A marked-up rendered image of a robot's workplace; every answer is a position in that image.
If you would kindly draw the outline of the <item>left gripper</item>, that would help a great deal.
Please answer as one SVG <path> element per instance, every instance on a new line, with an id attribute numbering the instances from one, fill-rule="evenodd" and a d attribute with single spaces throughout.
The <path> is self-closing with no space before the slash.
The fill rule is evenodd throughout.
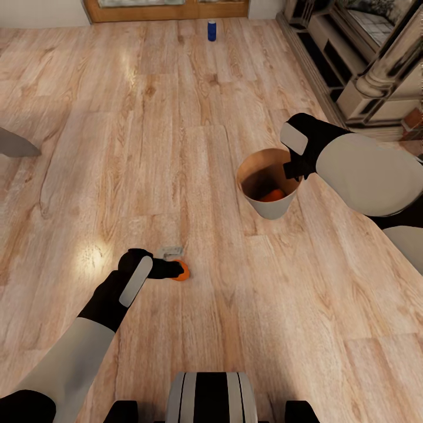
<path id="1" fill-rule="evenodd" d="M 179 261 L 166 261 L 159 259 L 161 270 L 155 277 L 149 279 L 178 278 L 179 274 L 184 273 L 184 268 L 179 266 Z"/>

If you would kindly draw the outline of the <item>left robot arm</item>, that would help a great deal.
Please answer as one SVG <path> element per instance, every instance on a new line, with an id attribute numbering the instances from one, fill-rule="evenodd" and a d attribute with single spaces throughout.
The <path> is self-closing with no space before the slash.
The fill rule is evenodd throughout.
<path id="1" fill-rule="evenodd" d="M 146 279 L 184 273 L 179 246 L 153 253 L 129 249 L 75 321 L 35 368 L 3 399 L 0 423 L 75 423 L 104 356 Z"/>

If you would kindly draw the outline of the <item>trash can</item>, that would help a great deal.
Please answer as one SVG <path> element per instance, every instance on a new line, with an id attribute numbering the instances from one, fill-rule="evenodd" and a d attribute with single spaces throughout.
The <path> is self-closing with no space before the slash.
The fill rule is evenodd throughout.
<path id="1" fill-rule="evenodd" d="M 291 161 L 290 156 L 288 150 L 279 148 L 259 150 L 248 156 L 237 171 L 238 188 L 263 219 L 281 218 L 304 178 L 286 179 L 283 164 Z M 274 189 L 281 189 L 286 197 L 273 202 L 259 201 Z"/>

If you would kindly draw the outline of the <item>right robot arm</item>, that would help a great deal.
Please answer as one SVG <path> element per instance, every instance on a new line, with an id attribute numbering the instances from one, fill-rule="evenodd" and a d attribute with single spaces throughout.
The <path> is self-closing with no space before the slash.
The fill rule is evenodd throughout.
<path id="1" fill-rule="evenodd" d="M 320 175 L 423 276 L 423 160 L 300 112 L 283 123 L 280 141 L 291 155 L 286 179 Z"/>

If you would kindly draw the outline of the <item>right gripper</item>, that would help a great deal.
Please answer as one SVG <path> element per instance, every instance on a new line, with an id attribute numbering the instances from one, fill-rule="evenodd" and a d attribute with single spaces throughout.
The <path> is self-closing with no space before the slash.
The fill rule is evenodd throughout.
<path id="1" fill-rule="evenodd" d="M 283 164 L 286 179 L 298 178 L 304 176 L 304 180 L 308 179 L 308 176 L 313 173 L 313 169 L 303 162 L 296 162 L 291 160 L 288 163 Z"/>

